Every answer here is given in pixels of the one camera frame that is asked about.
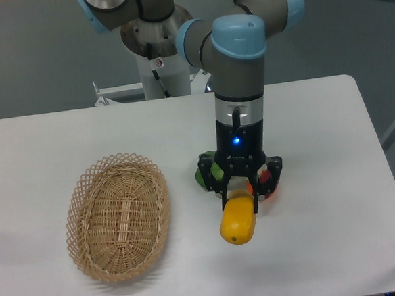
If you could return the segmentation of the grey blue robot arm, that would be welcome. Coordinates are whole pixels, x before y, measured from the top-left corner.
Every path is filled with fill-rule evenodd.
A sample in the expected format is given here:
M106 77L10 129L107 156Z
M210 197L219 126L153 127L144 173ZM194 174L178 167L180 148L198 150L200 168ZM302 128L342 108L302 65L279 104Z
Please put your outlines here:
M229 181L244 177L255 198L272 195L283 161L263 151L266 40L299 23L304 0L233 0L214 21L192 18L174 0L77 2L97 31L120 30L146 99L190 94L190 67L209 73L217 147L198 160L206 188L226 199Z

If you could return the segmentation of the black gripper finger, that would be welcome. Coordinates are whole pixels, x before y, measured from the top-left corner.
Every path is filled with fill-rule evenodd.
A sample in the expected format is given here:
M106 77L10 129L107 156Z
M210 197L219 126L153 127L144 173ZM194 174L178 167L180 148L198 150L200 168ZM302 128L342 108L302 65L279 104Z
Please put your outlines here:
M258 213L259 197L268 199L276 191L280 181L282 161L270 161L264 164L257 172L249 178L251 194L253 195L254 212Z
M211 168L213 163L216 163L223 172L220 179L217 179L212 174ZM233 166L231 161L227 161L223 158L219 159L218 156L200 157L198 160L198 170L201 174L202 182L205 184L205 188L208 191L214 191L215 193L220 194L222 201L221 209L224 210L228 202L227 187L231 177L233 176Z

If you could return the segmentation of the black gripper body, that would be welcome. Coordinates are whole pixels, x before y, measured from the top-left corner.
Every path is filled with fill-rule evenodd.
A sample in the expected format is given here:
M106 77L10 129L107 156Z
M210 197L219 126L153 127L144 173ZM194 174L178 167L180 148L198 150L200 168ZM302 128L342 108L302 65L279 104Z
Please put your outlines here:
M232 177L248 179L264 164L282 161L279 156L266 156L263 151L263 120L252 124L224 124L216 121L216 156L231 161Z

